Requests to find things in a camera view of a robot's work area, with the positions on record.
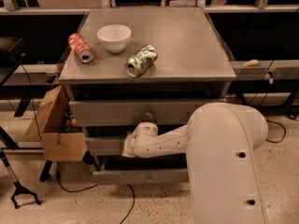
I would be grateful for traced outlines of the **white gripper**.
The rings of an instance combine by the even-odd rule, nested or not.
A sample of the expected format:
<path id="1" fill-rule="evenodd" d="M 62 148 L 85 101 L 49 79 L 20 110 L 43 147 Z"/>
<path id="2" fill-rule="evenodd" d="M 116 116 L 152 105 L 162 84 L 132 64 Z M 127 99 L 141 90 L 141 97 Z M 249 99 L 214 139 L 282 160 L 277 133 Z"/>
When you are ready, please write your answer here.
<path id="1" fill-rule="evenodd" d="M 130 133 L 124 141 L 121 155 L 125 158 L 135 157 L 135 135 Z"/>

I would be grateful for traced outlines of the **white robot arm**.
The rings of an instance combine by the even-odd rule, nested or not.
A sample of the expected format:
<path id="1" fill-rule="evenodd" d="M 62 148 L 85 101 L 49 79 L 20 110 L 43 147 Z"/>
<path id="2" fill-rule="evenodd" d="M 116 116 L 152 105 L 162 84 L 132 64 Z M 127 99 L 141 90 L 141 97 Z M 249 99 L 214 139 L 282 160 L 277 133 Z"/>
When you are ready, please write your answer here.
<path id="1" fill-rule="evenodd" d="M 246 105 L 210 103 L 168 133 L 142 122 L 122 155 L 152 158 L 184 153 L 195 224 L 268 224 L 253 157 L 268 135 L 264 116 Z"/>

